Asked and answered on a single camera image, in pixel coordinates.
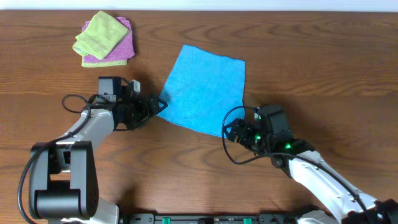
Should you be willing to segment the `blue microfiber cloth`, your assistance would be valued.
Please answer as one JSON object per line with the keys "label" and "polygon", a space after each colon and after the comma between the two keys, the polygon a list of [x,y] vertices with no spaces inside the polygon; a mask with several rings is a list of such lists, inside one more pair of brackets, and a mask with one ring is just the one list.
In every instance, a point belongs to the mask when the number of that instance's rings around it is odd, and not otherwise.
{"label": "blue microfiber cloth", "polygon": [[184,45],[160,94],[168,107],[158,116],[220,137],[227,112],[243,105],[245,74],[244,60]]}

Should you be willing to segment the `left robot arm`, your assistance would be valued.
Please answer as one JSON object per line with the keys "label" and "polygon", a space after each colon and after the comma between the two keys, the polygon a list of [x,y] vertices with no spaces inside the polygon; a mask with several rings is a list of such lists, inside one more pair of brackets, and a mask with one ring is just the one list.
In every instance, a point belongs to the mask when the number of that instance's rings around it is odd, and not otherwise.
{"label": "left robot arm", "polygon": [[122,77],[100,77],[98,93],[84,98],[79,120],[60,137],[38,142],[30,151],[17,190],[29,178],[29,223],[119,223],[119,207],[99,196],[94,152],[123,124],[127,131],[142,126],[166,109],[157,95],[141,94],[140,83]]}

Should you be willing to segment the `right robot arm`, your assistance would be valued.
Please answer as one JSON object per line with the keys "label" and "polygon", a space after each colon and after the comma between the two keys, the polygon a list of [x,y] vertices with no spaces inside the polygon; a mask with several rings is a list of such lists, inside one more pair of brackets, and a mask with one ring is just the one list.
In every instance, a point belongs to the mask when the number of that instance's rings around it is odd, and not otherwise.
{"label": "right robot arm", "polygon": [[288,217],[286,222],[397,224],[397,202],[381,202],[342,177],[309,142],[295,138],[279,105],[253,108],[253,112],[253,123],[240,118],[223,122],[222,140],[244,146],[254,153],[254,161],[268,157],[274,167],[311,191],[329,210],[329,214],[312,210]]}

